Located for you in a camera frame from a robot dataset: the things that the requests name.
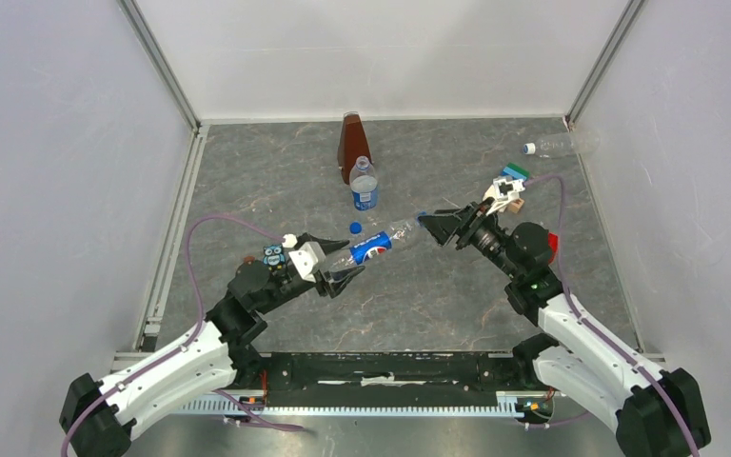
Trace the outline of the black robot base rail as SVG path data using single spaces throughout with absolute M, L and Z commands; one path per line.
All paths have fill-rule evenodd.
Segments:
M 227 389 L 243 404 L 300 414 L 511 416 L 544 424 L 556 390 L 508 351 L 271 352 Z

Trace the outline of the Pepsi bottle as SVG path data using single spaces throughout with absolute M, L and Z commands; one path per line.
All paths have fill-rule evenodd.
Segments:
M 349 186 L 355 209 L 366 211 L 378 205 L 378 177 L 368 157 L 360 156 L 356 159 L 349 173 Z
M 378 255 L 414 247 L 421 239 L 422 233 L 418 216 L 397 221 L 350 247 L 329 254 L 325 266 L 333 271 L 361 266 Z

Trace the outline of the clear unlabelled plastic bottle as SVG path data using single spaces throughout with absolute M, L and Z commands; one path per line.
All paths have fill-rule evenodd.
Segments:
M 522 152 L 543 158 L 562 158 L 595 152 L 600 144 L 600 136 L 593 131 L 569 131 L 547 134 L 525 143 Z

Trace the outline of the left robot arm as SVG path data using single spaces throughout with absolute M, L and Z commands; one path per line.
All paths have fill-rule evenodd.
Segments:
M 59 418 L 61 455 L 121 456 L 187 402 L 231 385 L 253 386 L 265 369 L 252 345 L 267 328 L 265 314 L 311 290 L 334 298 L 363 270 L 346 241 L 308 233 L 245 260 L 223 298 L 184 335 L 129 368 L 71 382 Z

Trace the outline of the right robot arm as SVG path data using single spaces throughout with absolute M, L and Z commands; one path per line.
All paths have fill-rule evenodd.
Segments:
M 519 386 L 566 394 L 614 433 L 626 456 L 697 456 L 711 443 L 696 379 L 643 356 L 581 305 L 551 267 L 548 230 L 524 222 L 506 231 L 485 204 L 419 221 L 440 246 L 473 247 L 508 276 L 509 304 L 540 331 L 512 350 Z

